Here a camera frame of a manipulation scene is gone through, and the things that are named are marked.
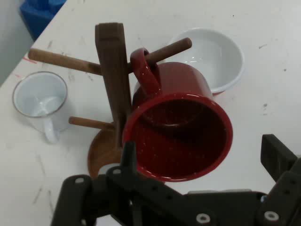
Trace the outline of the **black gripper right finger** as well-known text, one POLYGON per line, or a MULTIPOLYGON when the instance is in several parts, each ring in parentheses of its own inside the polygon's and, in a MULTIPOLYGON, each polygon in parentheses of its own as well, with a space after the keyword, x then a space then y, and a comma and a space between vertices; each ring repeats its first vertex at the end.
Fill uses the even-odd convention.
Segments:
POLYGON ((301 224, 301 159, 275 135, 261 140, 261 163, 276 182, 260 205, 259 226, 299 226, 301 224))

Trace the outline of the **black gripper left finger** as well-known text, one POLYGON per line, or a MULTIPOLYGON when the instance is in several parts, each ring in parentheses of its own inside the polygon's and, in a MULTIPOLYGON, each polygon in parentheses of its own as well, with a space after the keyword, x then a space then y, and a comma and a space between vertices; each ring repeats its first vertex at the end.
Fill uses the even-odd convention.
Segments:
POLYGON ((111 215, 123 226, 186 226, 179 209, 185 199, 168 186, 137 172, 134 142, 123 148, 121 163, 92 180, 68 177, 62 184, 51 225, 93 226, 111 215))

